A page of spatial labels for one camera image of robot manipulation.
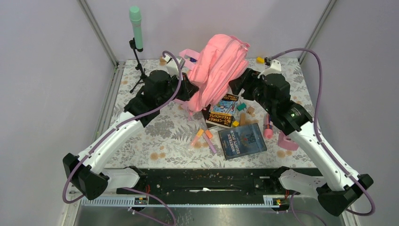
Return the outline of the pink student backpack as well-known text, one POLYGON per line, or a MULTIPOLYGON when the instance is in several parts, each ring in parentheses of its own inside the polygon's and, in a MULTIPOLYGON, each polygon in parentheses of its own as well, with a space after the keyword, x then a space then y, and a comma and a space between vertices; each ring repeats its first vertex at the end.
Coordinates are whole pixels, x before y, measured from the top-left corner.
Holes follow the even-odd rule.
POLYGON ((187 77, 199 90, 189 101, 180 100, 190 116, 208 105, 216 105, 228 92, 229 82, 240 77, 248 66, 250 44, 232 35, 216 34, 201 52, 184 49, 179 56, 189 69, 187 77))

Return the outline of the yellow highlighter marker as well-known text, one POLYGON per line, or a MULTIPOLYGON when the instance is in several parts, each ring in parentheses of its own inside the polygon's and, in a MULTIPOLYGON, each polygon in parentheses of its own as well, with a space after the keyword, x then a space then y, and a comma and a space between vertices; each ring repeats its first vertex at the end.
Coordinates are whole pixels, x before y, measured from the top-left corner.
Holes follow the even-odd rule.
POLYGON ((196 135, 194 136, 193 140, 190 143, 191 146, 195 146, 195 144, 198 142, 198 140, 202 136, 203 132, 204 132, 203 129, 198 130, 198 132, 196 133, 196 135))

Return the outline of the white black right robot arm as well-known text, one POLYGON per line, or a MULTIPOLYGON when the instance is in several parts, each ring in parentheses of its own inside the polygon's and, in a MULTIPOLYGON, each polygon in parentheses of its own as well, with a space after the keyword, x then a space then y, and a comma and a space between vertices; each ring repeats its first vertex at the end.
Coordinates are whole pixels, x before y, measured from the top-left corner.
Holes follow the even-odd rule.
POLYGON ((291 100, 290 84, 282 74, 263 75, 248 68, 229 86, 233 94, 241 92, 245 100, 256 101, 270 115, 274 127, 297 143, 323 176, 315 178, 280 167, 270 176, 274 193, 299 192, 318 200, 325 211, 338 217, 373 184, 368 174, 359 174, 338 156, 306 109, 291 100))

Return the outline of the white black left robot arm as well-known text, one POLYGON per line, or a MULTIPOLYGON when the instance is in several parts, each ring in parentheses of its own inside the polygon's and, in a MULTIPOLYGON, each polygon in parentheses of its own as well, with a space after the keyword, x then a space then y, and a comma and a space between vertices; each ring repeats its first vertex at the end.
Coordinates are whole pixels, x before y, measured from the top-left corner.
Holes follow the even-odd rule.
POLYGON ((106 169, 105 165, 132 136, 159 115, 161 108, 175 99, 188 101, 198 90, 185 73, 170 76, 163 70, 152 71, 106 132, 78 155, 68 153, 63 158, 67 182, 88 200, 96 199, 104 191, 124 187, 136 194, 143 192, 146 181, 133 167, 106 169))

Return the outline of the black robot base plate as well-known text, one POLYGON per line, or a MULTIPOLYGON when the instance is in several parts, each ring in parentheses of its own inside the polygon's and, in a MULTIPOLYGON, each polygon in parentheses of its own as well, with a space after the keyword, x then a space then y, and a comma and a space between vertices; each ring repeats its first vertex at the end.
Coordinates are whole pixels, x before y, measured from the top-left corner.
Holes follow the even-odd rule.
POLYGON ((233 204, 260 202, 263 195, 284 198, 293 190, 278 185, 275 168, 139 169, 134 186, 166 204, 233 204))

